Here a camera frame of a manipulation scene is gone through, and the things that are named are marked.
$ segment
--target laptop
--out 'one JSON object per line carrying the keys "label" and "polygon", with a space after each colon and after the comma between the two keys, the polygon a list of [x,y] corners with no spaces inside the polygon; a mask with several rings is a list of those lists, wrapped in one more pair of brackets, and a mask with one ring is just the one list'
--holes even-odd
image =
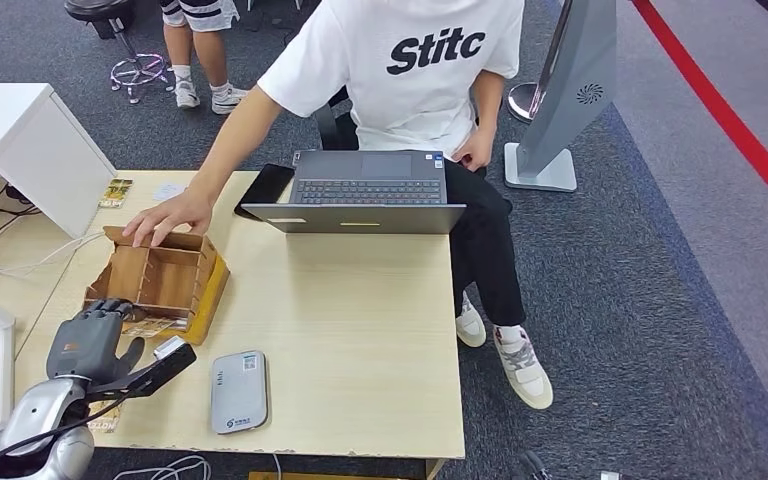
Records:
{"label": "laptop", "polygon": [[449,205],[442,152],[296,152],[287,204],[244,204],[287,233],[447,234],[466,205]]}

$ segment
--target white cabinet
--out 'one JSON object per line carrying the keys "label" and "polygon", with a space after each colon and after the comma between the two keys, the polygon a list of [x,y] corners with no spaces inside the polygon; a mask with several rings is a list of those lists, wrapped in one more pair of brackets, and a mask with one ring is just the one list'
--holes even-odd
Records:
{"label": "white cabinet", "polygon": [[47,83],[0,83],[0,177],[72,237],[116,170]]}

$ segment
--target laptop keyboard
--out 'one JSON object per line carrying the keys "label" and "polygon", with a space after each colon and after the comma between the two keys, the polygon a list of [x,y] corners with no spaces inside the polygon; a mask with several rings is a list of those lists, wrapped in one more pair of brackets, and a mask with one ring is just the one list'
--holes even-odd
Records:
{"label": "laptop keyboard", "polygon": [[439,180],[300,180],[300,203],[327,205],[436,205],[443,203]]}

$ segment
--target shorts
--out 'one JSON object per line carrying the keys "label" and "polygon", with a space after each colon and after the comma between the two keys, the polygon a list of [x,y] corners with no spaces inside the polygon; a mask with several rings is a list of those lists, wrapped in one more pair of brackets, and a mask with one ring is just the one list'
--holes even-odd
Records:
{"label": "shorts", "polygon": [[160,9],[163,23],[189,25],[194,32],[227,30],[234,19],[240,19],[233,0],[160,0]]}

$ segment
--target robotic hand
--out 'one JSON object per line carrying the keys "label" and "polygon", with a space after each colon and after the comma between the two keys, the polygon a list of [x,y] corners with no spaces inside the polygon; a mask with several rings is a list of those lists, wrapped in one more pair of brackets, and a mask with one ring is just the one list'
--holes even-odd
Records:
{"label": "robotic hand", "polygon": [[[127,398],[145,397],[192,364],[192,346],[178,337],[155,349],[156,361],[131,373],[145,349],[135,338],[116,357],[122,323],[134,314],[125,300],[98,300],[63,322],[46,362],[49,380],[22,396],[0,434],[0,479],[78,480],[95,444],[86,424]],[[115,400],[89,416],[89,404]]]}

